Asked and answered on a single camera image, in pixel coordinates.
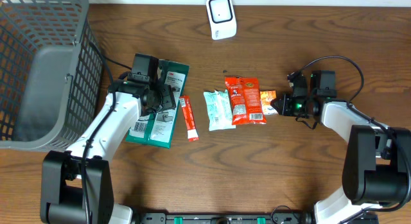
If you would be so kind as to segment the small orange white box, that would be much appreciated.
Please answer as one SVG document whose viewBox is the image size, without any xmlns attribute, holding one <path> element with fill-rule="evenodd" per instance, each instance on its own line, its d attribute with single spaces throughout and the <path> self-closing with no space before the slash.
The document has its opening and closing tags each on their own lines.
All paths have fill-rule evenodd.
<svg viewBox="0 0 411 224">
<path fill-rule="evenodd" d="M 261 106 L 265 116 L 278 114 L 277 110 L 271 105 L 271 102 L 277 97 L 275 90 L 266 90 L 260 92 Z"/>
</svg>

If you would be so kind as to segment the dark green package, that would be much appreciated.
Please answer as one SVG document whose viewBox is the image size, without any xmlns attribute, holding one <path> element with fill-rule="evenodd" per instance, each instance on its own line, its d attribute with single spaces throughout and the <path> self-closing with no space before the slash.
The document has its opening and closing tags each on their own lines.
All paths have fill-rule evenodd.
<svg viewBox="0 0 411 224">
<path fill-rule="evenodd" d="M 174 133 L 179 98 L 184 91 L 189 66 L 169 60 L 159 60 L 162 82 L 170 85 L 176 108 L 139 118 L 125 138 L 126 142 L 145 144 L 170 149 Z"/>
</svg>

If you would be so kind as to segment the red snack bag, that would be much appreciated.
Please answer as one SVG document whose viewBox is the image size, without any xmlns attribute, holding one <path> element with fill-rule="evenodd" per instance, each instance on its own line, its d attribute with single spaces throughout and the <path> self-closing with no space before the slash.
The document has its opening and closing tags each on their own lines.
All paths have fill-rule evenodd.
<svg viewBox="0 0 411 224">
<path fill-rule="evenodd" d="M 232 125 L 267 123 L 257 78 L 225 77 L 232 108 Z"/>
</svg>

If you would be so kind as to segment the red stick sachet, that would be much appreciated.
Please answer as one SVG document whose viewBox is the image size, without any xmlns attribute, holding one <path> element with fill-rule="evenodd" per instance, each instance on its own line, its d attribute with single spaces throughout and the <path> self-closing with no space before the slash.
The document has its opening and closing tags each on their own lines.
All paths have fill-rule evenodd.
<svg viewBox="0 0 411 224">
<path fill-rule="evenodd" d="M 188 130 L 188 140 L 190 142 L 199 140 L 199 136 L 197 133 L 197 128 L 195 125 L 195 120 L 193 117 L 193 110 L 191 107 L 191 102 L 189 96 L 181 96 L 179 98 L 180 105 L 182 107 L 184 120 L 186 123 L 186 127 Z"/>
</svg>

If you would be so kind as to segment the light green wipes pack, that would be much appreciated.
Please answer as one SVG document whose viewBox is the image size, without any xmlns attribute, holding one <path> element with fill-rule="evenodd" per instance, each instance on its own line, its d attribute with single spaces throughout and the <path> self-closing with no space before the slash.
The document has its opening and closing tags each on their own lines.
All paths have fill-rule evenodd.
<svg viewBox="0 0 411 224">
<path fill-rule="evenodd" d="M 235 129 L 228 91 L 204 92 L 209 131 Z"/>
</svg>

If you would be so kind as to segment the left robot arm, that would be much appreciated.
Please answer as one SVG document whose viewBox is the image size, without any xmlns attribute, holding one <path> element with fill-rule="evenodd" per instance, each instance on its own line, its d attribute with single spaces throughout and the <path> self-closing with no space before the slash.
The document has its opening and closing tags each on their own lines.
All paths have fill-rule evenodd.
<svg viewBox="0 0 411 224">
<path fill-rule="evenodd" d="M 175 108 L 169 85 L 160 82 L 159 59 L 136 54 L 131 72 L 112 80 L 105 104 L 86 131 L 64 152 L 42 163 L 43 223 L 131 223 L 133 210 L 116 204 L 110 162 L 142 116 Z"/>
</svg>

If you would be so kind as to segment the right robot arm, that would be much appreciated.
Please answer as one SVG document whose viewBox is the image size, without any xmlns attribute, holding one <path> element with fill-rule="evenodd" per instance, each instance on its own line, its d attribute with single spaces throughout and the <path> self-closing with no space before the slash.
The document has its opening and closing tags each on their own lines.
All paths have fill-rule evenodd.
<svg viewBox="0 0 411 224">
<path fill-rule="evenodd" d="M 350 101 L 337 98 L 335 72 L 315 71 L 307 81 L 301 71 L 288 75 L 291 94 L 271 105 L 282 116 L 317 124 L 347 143 L 342 185 L 317 202 L 299 223 L 353 223 L 368 212 L 392 212 L 410 201 L 410 130 L 377 122 Z"/>
</svg>

